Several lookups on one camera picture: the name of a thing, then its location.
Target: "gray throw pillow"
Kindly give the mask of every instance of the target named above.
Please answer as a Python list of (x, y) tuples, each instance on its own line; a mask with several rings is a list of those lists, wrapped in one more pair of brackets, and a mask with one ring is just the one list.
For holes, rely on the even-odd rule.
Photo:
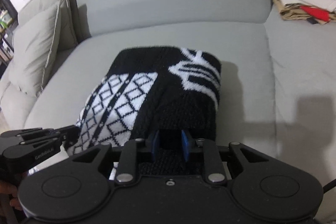
[(61, 10), (61, 32), (58, 45), (58, 51), (64, 51), (75, 48), (78, 43), (72, 24), (72, 16), (69, 0), (30, 0), (25, 7), (19, 11), (17, 20), (19, 26), (26, 24), (32, 17), (41, 11), (48, 9), (56, 2), (60, 2)]
[(21, 92), (38, 97), (49, 80), (61, 30), (60, 3), (38, 13), (15, 32), (10, 82)]

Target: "sofa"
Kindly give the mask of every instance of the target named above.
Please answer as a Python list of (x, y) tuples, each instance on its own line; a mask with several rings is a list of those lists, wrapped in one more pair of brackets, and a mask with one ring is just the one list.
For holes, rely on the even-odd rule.
[[(0, 81), (0, 106), (11, 128), (76, 123), (90, 92), (124, 48), (187, 47), (222, 62), (219, 145), (242, 142), (311, 173), (322, 185), (336, 178), (333, 23), (283, 21), (271, 0), (69, 3), (78, 46), (57, 52), (38, 98), (28, 100), (11, 87), (6, 72)], [(63, 157), (64, 151), (51, 162)], [(336, 219), (335, 203), (336, 190), (329, 191), (317, 218)]]

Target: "black cable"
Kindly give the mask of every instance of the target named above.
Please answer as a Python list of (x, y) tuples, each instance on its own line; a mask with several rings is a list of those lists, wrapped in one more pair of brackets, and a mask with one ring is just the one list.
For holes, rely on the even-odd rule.
[(336, 187), (336, 179), (334, 179), (333, 181), (329, 182), (328, 184), (326, 184), (323, 187), (323, 193), (325, 194), (326, 192), (328, 192), (329, 190), (331, 190), (334, 187)]

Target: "knit blanket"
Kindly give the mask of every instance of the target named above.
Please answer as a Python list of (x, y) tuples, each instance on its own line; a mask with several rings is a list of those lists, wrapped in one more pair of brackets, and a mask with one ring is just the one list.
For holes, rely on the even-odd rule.
[[(80, 137), (65, 145), (67, 153), (77, 154), (97, 144), (123, 146), (129, 139), (147, 138), (157, 130), (165, 132), (167, 142), (183, 129), (194, 138), (214, 140), (220, 73), (217, 58), (202, 51), (177, 47), (121, 51), (87, 99), (77, 122)], [(173, 146), (160, 152), (169, 168), (144, 165), (144, 173), (173, 169), (181, 173), (185, 168)]]

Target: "human hand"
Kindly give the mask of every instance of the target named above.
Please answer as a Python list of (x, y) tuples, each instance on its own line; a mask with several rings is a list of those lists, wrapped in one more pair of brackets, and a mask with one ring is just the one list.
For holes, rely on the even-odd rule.
[[(27, 173), (24, 173), (21, 175), (22, 178), (25, 178), (27, 176)], [(14, 207), (16, 210), (22, 211), (21, 204), (19, 202), (19, 199), (17, 198), (17, 187), (0, 180), (0, 194), (6, 194), (6, 195), (12, 195), (13, 198), (9, 201), (9, 205)], [(4, 216), (4, 211), (0, 206), (0, 215)]]

